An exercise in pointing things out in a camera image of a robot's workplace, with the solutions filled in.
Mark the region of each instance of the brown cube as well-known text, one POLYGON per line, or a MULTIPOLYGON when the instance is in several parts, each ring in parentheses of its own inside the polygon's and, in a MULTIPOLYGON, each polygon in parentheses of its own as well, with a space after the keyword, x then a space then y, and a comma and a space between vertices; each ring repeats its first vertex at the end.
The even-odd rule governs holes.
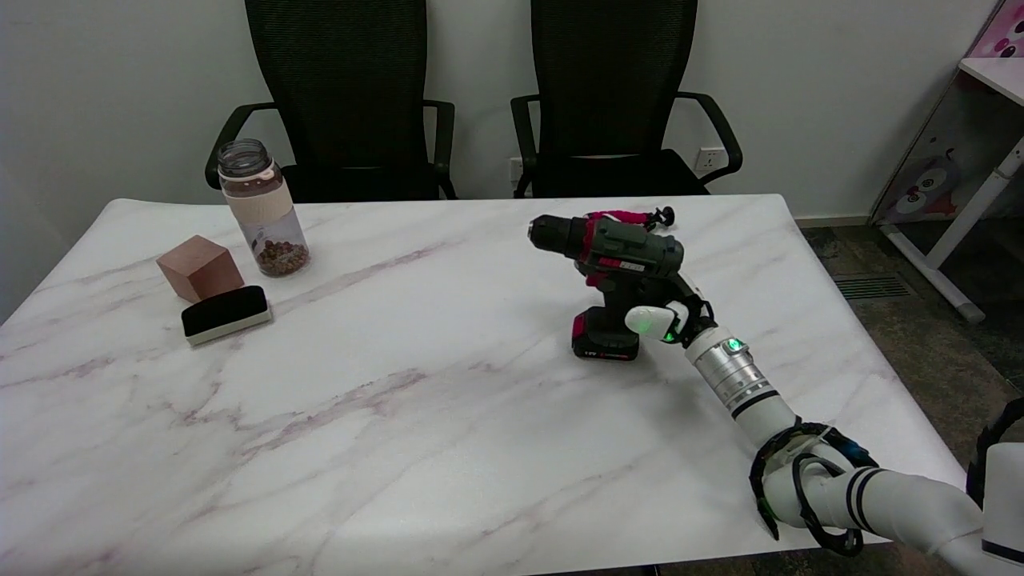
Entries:
POLYGON ((194 236, 157 258, 157 265, 179 296, 191 303, 245 286, 227 248, 194 236))

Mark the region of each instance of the beige label band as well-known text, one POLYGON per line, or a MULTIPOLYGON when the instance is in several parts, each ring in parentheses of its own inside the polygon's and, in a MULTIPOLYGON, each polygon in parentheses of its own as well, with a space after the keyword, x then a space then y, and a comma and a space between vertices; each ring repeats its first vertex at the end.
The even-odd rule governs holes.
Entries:
POLYGON ((231 213, 244 224, 268 224, 285 217, 292 211, 292 193, 288 182, 278 190, 252 198, 232 198, 224 195, 231 213))

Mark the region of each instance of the pink poster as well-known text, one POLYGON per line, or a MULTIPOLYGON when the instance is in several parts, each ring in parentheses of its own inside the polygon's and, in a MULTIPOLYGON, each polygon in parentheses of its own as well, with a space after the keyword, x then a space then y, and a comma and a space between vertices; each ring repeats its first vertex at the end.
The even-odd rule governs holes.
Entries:
POLYGON ((1024 56, 1024 0, 1007 0, 971 50, 972 58, 1024 56))

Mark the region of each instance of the electrical outlet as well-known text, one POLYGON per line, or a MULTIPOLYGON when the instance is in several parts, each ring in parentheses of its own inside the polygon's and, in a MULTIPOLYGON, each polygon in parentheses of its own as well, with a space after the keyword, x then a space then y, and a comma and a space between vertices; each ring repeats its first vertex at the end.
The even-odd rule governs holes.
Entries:
POLYGON ((724 148, 701 148, 697 153, 697 161, 693 164, 694 172, 714 172, 729 165, 729 157, 724 148))
POLYGON ((509 158, 509 181, 513 188, 519 183, 522 177, 522 158, 509 158))

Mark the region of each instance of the plastic bottle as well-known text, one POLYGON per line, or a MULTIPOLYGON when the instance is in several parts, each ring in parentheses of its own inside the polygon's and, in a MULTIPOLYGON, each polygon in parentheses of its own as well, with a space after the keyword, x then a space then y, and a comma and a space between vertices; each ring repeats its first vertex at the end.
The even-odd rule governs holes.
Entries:
POLYGON ((260 272, 289 276, 309 263, 309 246, 281 167, 263 142, 240 139, 217 153, 220 189, 260 272))

